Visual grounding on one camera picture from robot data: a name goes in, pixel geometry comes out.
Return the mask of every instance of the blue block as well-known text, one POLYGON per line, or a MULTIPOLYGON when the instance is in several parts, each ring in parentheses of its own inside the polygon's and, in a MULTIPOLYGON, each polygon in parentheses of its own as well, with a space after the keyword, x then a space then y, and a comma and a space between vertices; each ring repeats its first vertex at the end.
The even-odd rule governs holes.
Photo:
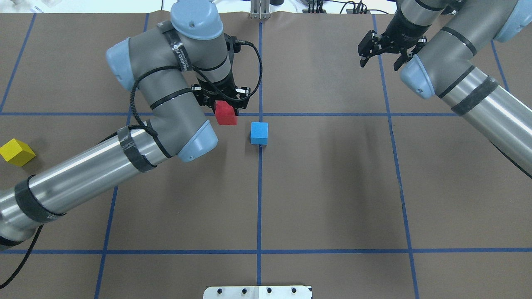
POLYGON ((267 122, 251 122, 251 144, 268 144, 267 122))

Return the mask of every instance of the yellow block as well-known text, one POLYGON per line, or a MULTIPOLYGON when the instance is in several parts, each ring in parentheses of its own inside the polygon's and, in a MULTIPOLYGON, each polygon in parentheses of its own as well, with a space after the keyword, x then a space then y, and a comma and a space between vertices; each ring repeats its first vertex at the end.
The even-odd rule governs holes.
POLYGON ((29 145, 14 138, 0 147, 0 155, 8 163, 19 167, 24 166, 35 157, 35 153, 30 149, 29 145))

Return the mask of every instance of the silver cylinder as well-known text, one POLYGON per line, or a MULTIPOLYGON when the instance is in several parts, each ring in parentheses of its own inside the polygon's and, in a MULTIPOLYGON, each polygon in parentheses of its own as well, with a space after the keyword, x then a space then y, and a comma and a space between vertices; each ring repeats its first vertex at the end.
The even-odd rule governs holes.
POLYGON ((431 25, 443 11, 429 10, 419 5, 415 0, 405 0, 401 4, 401 12, 404 17, 413 24, 420 26, 431 25))
MULTIPOLYGON (((471 71, 442 99, 454 107, 488 76, 471 71)), ((532 110, 498 86, 462 116, 527 173, 532 173, 532 110)))
MULTIPOLYGON (((166 157, 143 130, 132 132, 142 155, 154 165, 166 157)), ((62 214, 139 174, 113 137, 29 181, 33 195, 47 210, 62 214)))
POLYGON ((29 219, 19 208, 15 200, 14 188, 0 191, 1 237, 10 241, 22 242, 31 237, 35 232, 35 228, 39 225, 41 223, 29 219))

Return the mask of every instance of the light blue joint cap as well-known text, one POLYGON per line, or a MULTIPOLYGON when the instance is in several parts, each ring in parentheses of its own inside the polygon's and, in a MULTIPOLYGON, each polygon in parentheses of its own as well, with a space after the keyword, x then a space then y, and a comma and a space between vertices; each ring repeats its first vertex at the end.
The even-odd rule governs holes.
POLYGON ((532 0, 519 0, 506 24, 494 38, 504 43, 518 34, 532 21, 532 0))
POLYGON ((177 154, 177 157, 183 162, 190 162, 210 152, 217 144, 218 137, 214 133, 211 122, 207 119, 198 132, 192 136, 179 154, 177 154))
POLYGON ((105 53, 107 64, 111 68, 118 82, 126 90, 131 90, 135 83, 131 61, 129 60, 129 37, 118 44, 112 46, 105 53))
POLYGON ((409 89, 424 99, 435 95, 429 74, 417 55, 414 55, 412 60, 403 67, 401 80, 403 80, 409 89))
POLYGON ((178 0, 172 5, 170 20, 177 31, 192 39, 214 39, 223 32, 218 9, 209 0, 178 0))

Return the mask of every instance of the foam cube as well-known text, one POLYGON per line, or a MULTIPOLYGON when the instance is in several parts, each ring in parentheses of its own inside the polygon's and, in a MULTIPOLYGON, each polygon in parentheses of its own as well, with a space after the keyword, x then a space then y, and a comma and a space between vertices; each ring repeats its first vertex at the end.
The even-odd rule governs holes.
POLYGON ((251 144, 268 144, 267 122, 251 122, 251 144))
POLYGON ((214 116, 218 124, 223 126, 236 126, 238 123, 238 116, 235 115, 235 110, 226 101, 216 101, 214 108, 214 116))
POLYGON ((29 145, 14 138, 0 147, 0 155, 8 163, 19 167, 24 166, 35 157, 35 153, 30 149, 29 145))

